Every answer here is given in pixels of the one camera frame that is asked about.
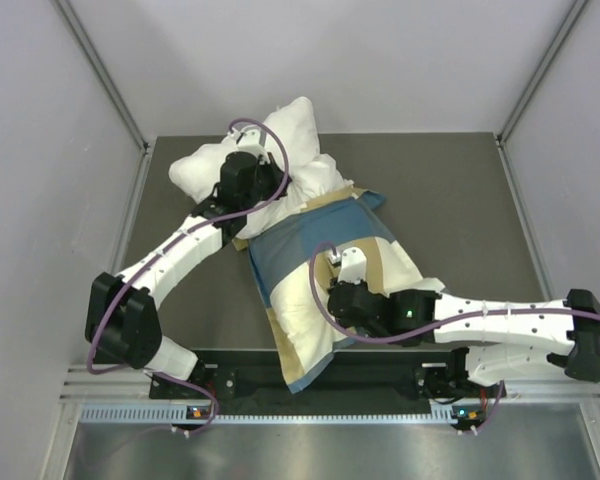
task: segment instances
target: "purple cable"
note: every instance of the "purple cable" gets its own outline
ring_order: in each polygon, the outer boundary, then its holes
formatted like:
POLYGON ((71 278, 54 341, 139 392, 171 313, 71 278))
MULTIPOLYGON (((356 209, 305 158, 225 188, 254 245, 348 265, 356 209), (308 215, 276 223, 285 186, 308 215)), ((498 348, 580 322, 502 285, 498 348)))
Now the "purple cable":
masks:
MULTIPOLYGON (((278 148, 280 149, 280 152, 282 154, 282 161, 284 163, 284 175, 282 176, 282 182, 280 183, 280 185, 278 186, 276 191, 273 193, 273 195, 270 198, 268 198, 267 200, 265 200, 264 202, 262 202, 260 205, 256 205, 253 208, 249 208, 249 209, 243 210, 241 212, 230 213, 227 215, 221 215, 221 216, 213 218, 213 219, 205 220, 204 222, 198 223, 197 225, 194 225, 189 230, 187 230, 187 234, 189 234, 189 235, 194 233, 196 230, 206 227, 207 225, 211 225, 216 222, 223 222, 225 220, 232 220, 235 218, 243 217, 243 216, 249 215, 251 213, 257 212, 258 210, 261 210, 261 209, 267 207, 268 205, 270 205, 271 203, 273 203, 274 201, 276 201, 278 199, 278 197, 280 197, 280 195, 282 195, 282 192, 284 192, 284 189, 287 186, 287 181, 289 180, 289 156, 287 154, 287 150, 284 148, 284 144, 282 143, 282 140, 280 140, 280 137, 278 137, 278 135, 276 135, 276 133, 273 130, 271 130, 269 127, 267 127, 264 123, 259 122, 258 120, 253 120, 251 118, 238 118, 238 119, 234 120, 233 122, 231 122, 229 124, 229 132, 231 132, 233 130, 233 128, 240 123, 249 123, 249 124, 255 125, 256 127, 263 130, 267 135, 271 136, 271 138, 273 138, 273 140, 276 142, 276 144, 278 145, 278 148)), ((167 244, 167 246, 165 246, 162 253, 164 254, 164 253, 169 252, 172 248, 174 248, 178 243, 180 243, 186 237, 187 236, 185 234, 178 235, 169 244, 167 244)), ((96 329, 96 332, 93 335, 93 338, 91 339, 91 347, 89 348, 89 352, 87 353, 87 370, 92 375, 102 375, 104 373, 113 372, 113 371, 120 370, 120 369, 127 367, 127 365, 125 365, 125 364, 120 364, 120 365, 114 365, 114 366, 108 367, 108 368, 96 369, 93 366, 93 361, 95 359, 96 352, 98 350, 98 344, 100 343, 100 339, 102 338, 104 330, 107 328, 107 324, 109 323, 109 321, 111 320, 111 317, 113 316, 113 312, 115 312, 116 308, 122 301, 123 297, 127 294, 129 289, 131 289, 133 284, 135 282, 137 282, 138 279, 140 279, 140 277, 142 277, 142 275, 144 275, 146 272, 148 272, 151 269, 151 267, 153 265, 155 265, 155 263, 160 259, 160 257, 161 257, 161 255, 158 255, 158 254, 151 257, 151 259, 146 264, 144 264, 134 275, 132 275, 131 278, 122 286, 120 291, 116 294, 116 296, 113 298, 112 302, 109 304, 109 307, 105 311, 104 316, 102 317, 102 320, 100 321, 100 325, 98 325, 98 328, 96 329)), ((182 385, 184 387, 191 388, 192 390, 195 390, 195 391, 203 394, 205 397, 207 397, 213 404, 212 413, 209 416, 209 418, 207 419, 207 421, 200 428, 193 431, 193 434, 197 435, 198 433, 201 433, 201 432, 207 430, 211 426, 211 423, 213 422, 213 420, 216 418, 216 416, 220 412, 220 404, 218 403, 218 400, 211 394, 211 392, 209 392, 208 390, 206 390, 198 385, 195 385, 190 382, 186 382, 184 380, 179 380, 177 378, 171 377, 170 375, 167 375, 167 374, 164 374, 161 372, 154 372, 154 375, 156 375, 160 378, 163 378, 165 380, 168 380, 172 383, 177 383, 178 385, 182 385)), ((149 432, 152 432, 154 430, 159 430, 159 429, 161 429, 161 428, 151 427, 151 428, 148 428, 147 430, 143 430, 143 431, 139 432, 138 434, 134 435, 133 437, 131 437, 130 439, 128 439, 127 441, 123 442, 121 445, 116 447, 116 449, 111 454, 109 454, 105 458, 105 460, 110 458, 111 455, 115 454, 117 451, 119 451, 121 448, 123 448, 125 445, 127 445, 134 439, 138 438, 139 436, 142 436, 145 433, 149 433, 149 432)))
MULTIPOLYGON (((329 314, 329 312, 327 311, 325 306, 322 304, 322 301, 320 300, 320 297, 318 296, 318 291, 316 289, 316 281, 315 281, 315 270, 316 270, 315 264, 316 264, 317 256, 320 254, 320 252, 322 252, 325 249, 331 249, 331 251, 334 254, 337 253, 336 247, 330 242, 321 243, 313 251, 313 255, 311 256, 311 259, 309 260, 309 286, 311 288, 311 295, 313 296, 313 300, 316 302, 316 306, 320 310, 320 313, 322 313, 322 316, 329 323, 329 325, 331 325, 338 332, 342 333, 343 335, 345 335, 349 338, 353 338, 354 340, 357 340, 361 343, 371 343, 374 345, 394 343, 394 342, 400 342, 402 340, 408 340, 410 338, 417 337, 419 335, 422 335, 423 333, 429 333, 440 327, 449 325, 450 323, 459 322, 461 320, 468 320, 470 318, 477 318, 477 317, 485 316, 485 312, 483 312, 482 310, 478 310, 475 312, 461 313, 459 315, 454 315, 453 317, 449 317, 444 320, 438 320, 438 321, 432 322, 429 325, 425 325, 424 327, 416 328, 414 330, 411 330, 410 332, 401 333, 400 335, 393 335, 391 337, 369 338, 369 337, 364 337, 362 335, 357 335, 355 333, 352 333, 349 330, 347 330, 346 328, 344 328, 343 326, 339 325, 335 320, 333 320, 333 318, 331 318, 331 315, 329 314)), ((492 316, 492 315, 569 315, 569 316, 573 316, 573 312, 574 312, 573 310, 568 309, 568 308, 517 308, 517 309, 512 309, 512 310, 506 310, 506 309, 490 310, 490 311, 486 312, 486 315, 487 316, 492 316)), ((578 310, 578 317, 589 318, 591 320, 596 320, 596 321, 600 322, 600 314, 597 314, 597 313, 584 312, 584 311, 578 310)))

